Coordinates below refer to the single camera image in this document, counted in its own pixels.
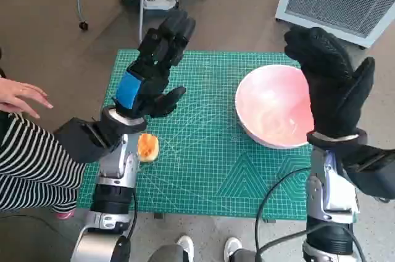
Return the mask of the person's hand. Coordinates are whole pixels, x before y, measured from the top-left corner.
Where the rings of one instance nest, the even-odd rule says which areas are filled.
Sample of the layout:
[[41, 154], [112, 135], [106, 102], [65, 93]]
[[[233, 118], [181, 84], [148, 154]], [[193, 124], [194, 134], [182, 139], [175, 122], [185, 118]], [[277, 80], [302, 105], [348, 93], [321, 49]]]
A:
[[24, 112], [33, 118], [40, 118], [25, 99], [33, 100], [46, 108], [53, 108], [48, 101], [48, 95], [41, 88], [1, 77], [1, 111]]

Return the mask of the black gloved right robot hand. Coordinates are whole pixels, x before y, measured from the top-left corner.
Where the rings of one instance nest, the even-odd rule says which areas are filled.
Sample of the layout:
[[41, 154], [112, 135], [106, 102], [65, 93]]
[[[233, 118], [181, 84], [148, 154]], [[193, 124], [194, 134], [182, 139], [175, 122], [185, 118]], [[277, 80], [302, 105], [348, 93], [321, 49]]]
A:
[[333, 139], [356, 135], [373, 87], [375, 59], [367, 57], [353, 68], [339, 39], [319, 27], [292, 27], [284, 39], [285, 54], [300, 64], [309, 86], [314, 131]]

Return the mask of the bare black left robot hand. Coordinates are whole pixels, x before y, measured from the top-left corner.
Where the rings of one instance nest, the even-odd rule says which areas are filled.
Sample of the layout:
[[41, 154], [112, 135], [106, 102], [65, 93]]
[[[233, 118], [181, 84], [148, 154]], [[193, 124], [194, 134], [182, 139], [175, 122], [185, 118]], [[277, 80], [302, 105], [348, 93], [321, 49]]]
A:
[[139, 55], [126, 69], [114, 102], [117, 112], [128, 118], [165, 117], [186, 92], [179, 86], [165, 93], [170, 70], [183, 58], [196, 21], [183, 10], [172, 12], [157, 28], [148, 29]]

